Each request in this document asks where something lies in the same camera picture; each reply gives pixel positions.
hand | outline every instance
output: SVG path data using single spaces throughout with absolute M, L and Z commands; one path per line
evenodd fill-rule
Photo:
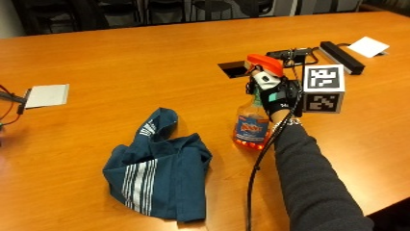
M 279 111 L 287 112 L 290 110 L 290 105 L 286 98 L 287 78 L 275 78 L 267 73 L 260 72 L 258 69 L 251 72 L 251 75 L 255 77 L 255 81 L 256 79 L 264 77 L 268 78 L 268 82 L 266 82 L 267 84 L 258 84 L 258 95 L 263 110 L 270 117 L 270 120 L 275 122 L 275 113 Z

notepad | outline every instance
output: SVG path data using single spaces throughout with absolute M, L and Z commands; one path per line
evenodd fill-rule
M 25 109 L 66 103 L 69 85 L 34 86 L 29 92 Z
M 352 43 L 348 48 L 356 51 L 364 57 L 371 58 L 383 52 L 388 48 L 388 45 L 372 38 L 363 37 L 355 43 Z

gray sleeve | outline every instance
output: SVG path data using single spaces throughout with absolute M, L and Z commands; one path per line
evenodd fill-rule
M 274 147 L 290 231 L 372 230 L 372 221 L 300 125 L 283 129 Z

blue cloth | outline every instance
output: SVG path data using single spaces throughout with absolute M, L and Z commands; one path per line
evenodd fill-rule
M 204 219 L 204 175 L 211 154 L 196 134 L 169 140 L 178 116 L 157 109 L 129 146 L 118 145 L 103 166 L 110 194 L 143 215 Z

wooden table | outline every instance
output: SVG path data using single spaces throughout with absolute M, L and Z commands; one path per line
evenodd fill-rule
M 1 134 L 0 230 L 243 230 L 256 153 L 230 136 L 250 96 L 247 79 L 226 78 L 218 64 L 363 36 L 388 44 L 388 55 L 367 59 L 346 50 L 366 68 L 346 75 L 342 113 L 302 122 L 366 214 L 408 197 L 408 22 L 387 12 L 343 13 L 1 39 L 1 85 L 15 94 L 38 85 L 70 89 L 66 105 L 26 110 Z M 142 216 L 109 196 L 102 166 L 158 107 L 179 115 L 174 136 L 196 132 L 214 156 L 203 222 Z M 283 231 L 272 153 L 260 167 L 254 229 Z

